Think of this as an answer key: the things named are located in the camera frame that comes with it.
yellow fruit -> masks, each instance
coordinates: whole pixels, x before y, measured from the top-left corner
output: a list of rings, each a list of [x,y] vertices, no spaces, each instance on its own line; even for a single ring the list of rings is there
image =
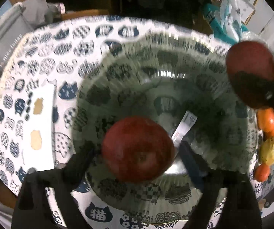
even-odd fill
[[[274,137],[267,139],[260,147],[260,160],[268,166],[274,163]]]

apple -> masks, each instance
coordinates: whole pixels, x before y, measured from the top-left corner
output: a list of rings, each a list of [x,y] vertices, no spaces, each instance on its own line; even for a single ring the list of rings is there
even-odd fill
[[[160,176],[174,160],[174,145],[154,121],[127,117],[116,122],[102,142],[102,157],[122,182],[141,183]]]
[[[263,94],[252,91],[250,85],[240,85],[235,74],[244,71],[274,81],[274,57],[265,45],[255,41],[242,41],[233,45],[226,55],[230,83],[241,100],[252,108],[263,106]]]

white tablecloth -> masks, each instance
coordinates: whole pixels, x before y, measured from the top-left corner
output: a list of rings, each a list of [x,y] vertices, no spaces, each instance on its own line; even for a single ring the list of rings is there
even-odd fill
[[[134,41],[149,30],[193,37],[219,54],[225,54],[230,47],[213,37],[186,28],[118,16],[63,21],[42,27],[22,38],[13,49],[0,80],[0,178],[12,192],[18,195],[27,171],[21,153],[23,125],[28,114],[28,94],[48,82],[56,86],[53,111],[56,164],[67,162],[74,153],[71,127],[79,84],[87,75],[96,75],[95,67],[100,63],[102,55],[109,51],[117,55],[121,51],[121,43]],[[256,159],[257,153],[250,161],[250,173]],[[259,183],[252,180],[251,184],[257,197],[267,194],[274,187],[274,165],[268,181]],[[81,214],[93,228],[182,228],[185,224],[185,221],[175,221],[158,226],[135,221],[124,211],[104,203],[86,181],[72,191],[72,196]],[[55,222],[65,227],[52,189],[47,189],[47,197]],[[213,212],[208,228],[216,225],[222,208],[223,202]]]

cat pattern tablecloth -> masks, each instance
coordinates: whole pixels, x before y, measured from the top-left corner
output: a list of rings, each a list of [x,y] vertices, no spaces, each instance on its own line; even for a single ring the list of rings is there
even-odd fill
[[[229,45],[193,30],[139,18],[120,16],[94,16],[67,20],[26,34],[6,66],[0,79],[0,178],[18,195],[26,172],[23,159],[23,129],[28,122],[28,102],[32,91],[47,83],[56,87],[53,105],[55,164],[67,162],[72,147],[73,118],[77,115],[76,102],[79,85],[87,76],[100,73],[100,61],[105,54],[117,56],[122,43],[135,41],[148,32],[192,37],[207,46],[207,50],[226,54]],[[258,152],[250,161],[251,184],[258,198],[274,187],[274,165],[269,179],[258,183],[252,179]],[[46,188],[47,198],[56,224],[64,228],[65,222],[54,198],[54,190]],[[81,214],[93,228],[182,228],[185,221],[150,225],[105,204],[83,179],[72,191]],[[208,228],[213,228],[221,214],[224,201],[217,205]],[[147,216],[145,211],[137,218]],[[161,214],[162,221],[168,219]]]

table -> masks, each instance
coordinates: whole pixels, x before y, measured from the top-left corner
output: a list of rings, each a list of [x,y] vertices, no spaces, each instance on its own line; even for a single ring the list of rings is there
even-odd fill
[[[0,178],[13,193],[19,193],[27,171],[23,168],[24,159],[21,153],[28,94],[46,83],[56,86],[58,94],[53,108],[55,164],[67,162],[74,154],[71,127],[79,83],[86,75],[96,75],[96,66],[106,52],[117,55],[122,49],[121,43],[134,41],[149,31],[191,37],[206,45],[212,52],[222,55],[230,48],[212,36],[190,29],[120,16],[67,20],[41,27],[21,39],[0,79]],[[87,61],[78,63],[76,59],[79,57],[87,57]],[[66,148],[60,148],[61,145],[66,145]],[[257,198],[261,198],[274,187],[274,165],[271,166],[271,174],[266,182],[253,180],[257,156],[258,151],[250,161],[249,175]],[[66,227],[53,189],[47,188],[46,193],[55,222],[61,228]],[[72,191],[72,196],[93,228],[182,228],[185,224],[185,221],[175,221],[158,226],[136,221],[124,211],[105,204],[86,181]],[[208,228],[216,225],[224,201],[213,212]]]

